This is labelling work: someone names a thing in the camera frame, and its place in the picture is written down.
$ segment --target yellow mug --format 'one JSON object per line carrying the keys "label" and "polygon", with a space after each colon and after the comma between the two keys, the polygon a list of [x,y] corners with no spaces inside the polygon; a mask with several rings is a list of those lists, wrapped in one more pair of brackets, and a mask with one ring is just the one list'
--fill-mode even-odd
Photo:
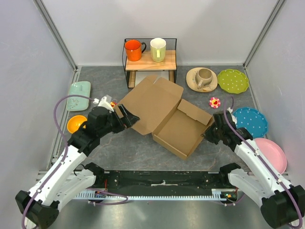
{"label": "yellow mug", "polygon": [[162,38],[151,40],[151,55],[155,62],[162,62],[165,58],[166,41]]}

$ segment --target polka dot pattern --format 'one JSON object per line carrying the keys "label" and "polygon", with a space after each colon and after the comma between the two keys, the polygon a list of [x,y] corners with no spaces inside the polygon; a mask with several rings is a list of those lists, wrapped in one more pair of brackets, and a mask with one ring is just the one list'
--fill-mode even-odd
{"label": "polka dot pattern", "polygon": [[249,87],[247,76],[238,70],[223,70],[217,77],[220,87],[228,93],[239,94]]}
{"label": "polka dot pattern", "polygon": [[253,138],[263,137],[268,132],[266,117],[254,108],[238,108],[233,115],[237,118],[236,127],[245,127]]}

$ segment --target open cardboard box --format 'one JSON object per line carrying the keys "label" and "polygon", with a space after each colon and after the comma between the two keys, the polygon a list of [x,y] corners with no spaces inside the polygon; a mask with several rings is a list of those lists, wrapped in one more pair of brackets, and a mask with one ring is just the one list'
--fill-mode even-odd
{"label": "open cardboard box", "polygon": [[210,114],[181,99],[183,88],[156,75],[147,76],[119,103],[140,118],[133,129],[153,139],[182,159],[202,141],[213,123]]}

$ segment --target wall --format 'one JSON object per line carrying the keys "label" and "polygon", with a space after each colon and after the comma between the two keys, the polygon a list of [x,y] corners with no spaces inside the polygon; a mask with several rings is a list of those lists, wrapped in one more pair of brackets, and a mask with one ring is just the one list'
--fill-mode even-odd
{"label": "wall", "polygon": [[121,65],[124,38],[178,38],[182,64],[243,63],[276,0],[43,0],[78,65]]}
{"label": "wall", "polygon": [[292,182],[305,186],[305,1],[286,1],[248,72],[269,137],[284,150]]}
{"label": "wall", "polygon": [[73,70],[33,1],[0,5],[0,222],[17,229],[15,195],[46,169],[56,133],[53,107],[67,94]]}

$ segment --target black base panel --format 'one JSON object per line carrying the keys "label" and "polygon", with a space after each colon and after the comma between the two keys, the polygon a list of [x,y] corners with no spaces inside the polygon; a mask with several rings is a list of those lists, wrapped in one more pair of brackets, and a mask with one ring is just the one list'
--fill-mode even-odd
{"label": "black base panel", "polygon": [[[115,171],[104,174],[109,192],[127,196],[201,196],[212,188],[235,188],[221,184],[217,173],[205,171]],[[164,182],[170,186],[159,185]],[[104,188],[105,183],[94,187]]]}

